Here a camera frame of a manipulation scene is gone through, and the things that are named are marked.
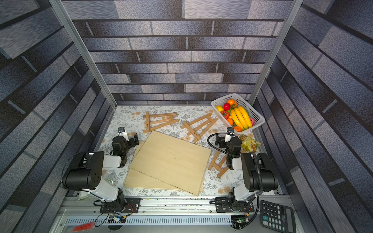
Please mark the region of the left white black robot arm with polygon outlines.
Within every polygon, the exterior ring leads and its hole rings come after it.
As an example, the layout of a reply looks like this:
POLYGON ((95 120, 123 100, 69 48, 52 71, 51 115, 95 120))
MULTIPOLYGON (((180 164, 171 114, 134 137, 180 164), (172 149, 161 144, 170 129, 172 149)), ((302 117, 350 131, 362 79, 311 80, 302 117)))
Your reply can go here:
POLYGON ((112 151, 81 152, 72 157, 69 167, 63 171, 62 185, 73 191, 83 191, 98 199, 101 214, 137 213, 139 198, 127 200, 122 189, 104 180, 103 169, 123 168, 130 148, 139 145, 138 135, 125 138, 124 133, 112 140, 112 151))

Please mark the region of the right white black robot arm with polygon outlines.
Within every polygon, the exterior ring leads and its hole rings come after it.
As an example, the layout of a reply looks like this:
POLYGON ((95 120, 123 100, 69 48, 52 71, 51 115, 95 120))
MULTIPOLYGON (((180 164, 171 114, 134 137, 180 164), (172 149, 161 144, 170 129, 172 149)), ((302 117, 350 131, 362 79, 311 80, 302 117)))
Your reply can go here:
POLYGON ((273 163, 267 154, 254 151, 259 144, 252 138, 235 136, 233 133, 215 133, 207 138, 207 143, 217 153, 225 154, 225 170, 241 171, 243 175, 243 182, 233 187, 227 197, 210 201, 217 212, 253 212, 253 201, 258 201, 264 192, 278 189, 273 163))

